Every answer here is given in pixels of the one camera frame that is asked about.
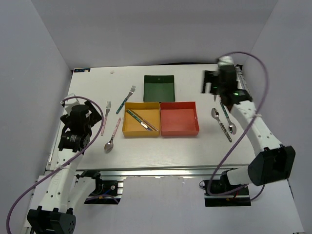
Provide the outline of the green handled knife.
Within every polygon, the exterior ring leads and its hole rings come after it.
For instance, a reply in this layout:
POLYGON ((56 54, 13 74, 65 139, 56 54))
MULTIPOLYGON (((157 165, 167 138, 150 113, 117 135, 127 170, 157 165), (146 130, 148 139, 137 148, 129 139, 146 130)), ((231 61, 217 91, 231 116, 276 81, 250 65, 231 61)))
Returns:
POLYGON ((137 115, 135 115, 132 111, 127 110, 126 111, 132 118, 134 118, 143 128, 145 128, 147 131, 152 131, 152 128, 148 126, 143 120, 141 120, 137 115))

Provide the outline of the pink handled knife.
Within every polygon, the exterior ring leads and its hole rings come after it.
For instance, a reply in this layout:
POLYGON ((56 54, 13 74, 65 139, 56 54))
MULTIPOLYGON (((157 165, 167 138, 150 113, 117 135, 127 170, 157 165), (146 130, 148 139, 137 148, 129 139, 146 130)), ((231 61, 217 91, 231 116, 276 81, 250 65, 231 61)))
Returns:
POLYGON ((146 119, 144 119, 143 117, 141 117, 138 113, 136 113, 134 110, 130 110, 131 112, 133 112, 136 116, 138 116, 143 122, 145 122, 149 127, 151 127, 152 129, 159 131, 154 125, 152 125, 150 122, 148 122, 146 119))

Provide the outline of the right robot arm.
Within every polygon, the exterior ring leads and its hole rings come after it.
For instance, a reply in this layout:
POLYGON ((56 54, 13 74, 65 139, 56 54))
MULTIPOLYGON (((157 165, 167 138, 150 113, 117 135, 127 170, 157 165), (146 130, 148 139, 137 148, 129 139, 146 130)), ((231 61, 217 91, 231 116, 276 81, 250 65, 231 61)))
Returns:
POLYGON ((255 106, 249 93, 238 87, 236 68, 233 64, 220 64, 210 80, 210 92, 220 96, 221 103, 238 121, 244 132, 239 137, 247 137, 253 147, 255 158, 247 167, 225 171, 219 182, 217 193, 211 192, 212 180, 207 186, 210 196, 230 195, 248 184, 261 186, 287 180, 292 171, 295 150, 284 146, 269 130, 259 108, 255 106))

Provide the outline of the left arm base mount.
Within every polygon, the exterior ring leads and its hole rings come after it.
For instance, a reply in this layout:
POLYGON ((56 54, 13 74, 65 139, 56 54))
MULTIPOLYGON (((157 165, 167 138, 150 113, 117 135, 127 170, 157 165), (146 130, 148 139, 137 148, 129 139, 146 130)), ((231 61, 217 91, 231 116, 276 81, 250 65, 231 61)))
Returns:
POLYGON ((103 176, 100 171, 85 171, 76 174, 75 185, 83 177, 90 177, 94 181, 95 189, 86 198, 84 204, 117 205, 123 193, 123 178, 103 176))

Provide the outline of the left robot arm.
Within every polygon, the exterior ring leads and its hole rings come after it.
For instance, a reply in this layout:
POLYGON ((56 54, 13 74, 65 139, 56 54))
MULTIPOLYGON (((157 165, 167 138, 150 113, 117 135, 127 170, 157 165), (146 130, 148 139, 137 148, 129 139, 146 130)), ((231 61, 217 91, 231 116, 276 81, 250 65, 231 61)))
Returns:
POLYGON ((83 178, 78 188, 72 182, 84 152, 95 141, 92 127, 103 122, 103 111, 93 101, 83 104, 77 97, 68 97, 62 105, 66 110, 60 120, 64 124, 58 144, 58 159, 51 172, 48 188, 36 209, 30 209, 27 221, 36 234, 71 234, 76 226, 74 211, 88 194, 99 194, 103 182, 95 177, 83 178))

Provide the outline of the pink handled fork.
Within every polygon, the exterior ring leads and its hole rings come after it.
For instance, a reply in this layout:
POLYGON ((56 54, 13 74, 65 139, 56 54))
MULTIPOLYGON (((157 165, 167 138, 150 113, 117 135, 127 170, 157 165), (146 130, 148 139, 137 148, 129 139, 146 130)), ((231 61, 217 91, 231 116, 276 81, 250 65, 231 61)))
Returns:
POLYGON ((105 116, 104 116, 104 121, 103 121, 103 125, 102 125, 101 132, 100 132, 100 135, 101 135, 101 136, 103 136, 103 134, 104 134, 105 125, 106 125, 106 122, 107 122, 107 117, 108 117, 108 114, 109 114, 109 112, 110 112, 110 109, 111 109, 111 102, 110 102, 110 101, 107 101, 107 103, 106 103, 106 110, 105 110, 105 116))

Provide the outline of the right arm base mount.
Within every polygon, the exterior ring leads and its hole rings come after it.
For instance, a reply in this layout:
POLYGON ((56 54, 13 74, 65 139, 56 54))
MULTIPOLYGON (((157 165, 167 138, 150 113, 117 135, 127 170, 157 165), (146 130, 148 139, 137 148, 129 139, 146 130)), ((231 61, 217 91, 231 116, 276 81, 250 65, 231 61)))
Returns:
POLYGON ((209 180, 202 180, 199 183, 199 187, 204 191, 204 201, 206 207, 245 207, 251 206, 249 189, 247 186, 244 188, 229 193, 229 191, 234 190, 239 185, 228 185, 226 182, 223 182, 220 179, 213 180, 210 192, 212 194, 223 194, 225 195, 210 195, 208 193, 208 184, 209 180))

